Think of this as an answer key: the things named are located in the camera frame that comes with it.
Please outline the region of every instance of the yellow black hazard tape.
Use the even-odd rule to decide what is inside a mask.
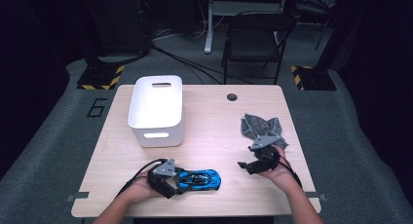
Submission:
[[[125,66],[121,66],[116,70],[115,75],[110,83],[107,85],[78,85],[77,89],[79,90],[113,90],[116,87],[116,84],[121,78],[122,71],[124,71]]]
[[[291,66],[292,75],[294,76],[295,84],[297,85],[298,90],[304,90],[303,81],[298,73],[298,69],[313,69],[313,66]]]
[[[295,84],[301,91],[336,91],[328,72],[319,72],[313,66],[291,66]]]

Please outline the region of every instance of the dark floor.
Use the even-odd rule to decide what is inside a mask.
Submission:
[[[318,26],[298,25],[284,55],[278,84],[282,87],[317,191],[328,201],[321,203],[326,223],[412,223],[413,210],[406,201],[393,172],[376,155],[357,124],[353,101],[337,75],[329,74],[336,92],[299,91],[292,65],[317,63],[328,35],[319,51],[314,46]],[[214,34],[210,55],[203,52],[206,36],[190,39],[170,36],[154,44],[170,53],[222,72],[220,67],[224,32]],[[110,57],[119,60],[124,57]],[[81,223],[71,215],[68,196],[75,194],[99,137],[116,88],[148,75],[173,74],[183,84],[214,84],[204,73],[164,54],[148,56],[125,66],[114,90],[83,91],[76,82],[86,68],[83,60],[69,64],[70,83],[55,109],[38,130],[24,152],[0,182],[0,223]],[[208,72],[219,80],[222,75]],[[271,84],[271,81],[252,81]],[[230,84],[244,84],[231,80]],[[100,98],[102,116],[88,113]],[[292,223],[290,216],[275,217],[276,223]]]

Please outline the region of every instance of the wooden table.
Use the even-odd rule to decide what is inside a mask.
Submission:
[[[101,135],[94,149],[80,192],[75,217],[96,217],[113,201],[124,184],[148,162],[175,158],[175,165],[188,170],[212,168],[222,183],[218,191],[187,192],[171,199],[153,198],[134,205],[128,216],[260,216],[290,214],[284,193],[264,177],[249,175],[237,162],[256,159],[247,146],[252,140],[241,135],[245,113],[265,120],[280,119],[282,137],[289,144],[286,157],[296,170],[306,192],[316,191],[301,149],[282,89],[278,86],[183,86],[184,139],[166,148],[139,146],[128,125],[133,85],[116,92]],[[228,93],[238,99],[230,101]],[[318,198],[310,198],[317,212]]]

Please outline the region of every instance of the human hand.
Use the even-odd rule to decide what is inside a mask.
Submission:
[[[125,199],[127,203],[132,205],[148,198],[162,197],[149,186],[147,176],[147,171],[143,171],[132,185],[119,195],[119,198]]]
[[[289,166],[289,162],[286,160],[284,151],[280,148],[280,146],[273,146],[281,155],[280,162]],[[295,189],[297,187],[300,188],[300,185],[297,183],[297,181],[295,181],[291,172],[281,165],[278,165],[273,170],[263,171],[258,174],[270,179],[278,188],[280,188],[285,193],[291,189]]]

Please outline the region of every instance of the chair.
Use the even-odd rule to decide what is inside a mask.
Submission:
[[[300,15],[313,16],[322,21],[321,34],[316,43],[315,50],[319,49],[319,43],[324,36],[325,29],[330,24],[331,15],[336,6],[337,0],[286,0],[291,1],[292,12]]]
[[[227,83],[228,61],[277,62],[275,77],[231,76],[231,78],[274,79],[277,83],[286,39],[296,23],[288,13],[244,12],[233,16],[228,25],[221,66],[224,66],[224,85]]]

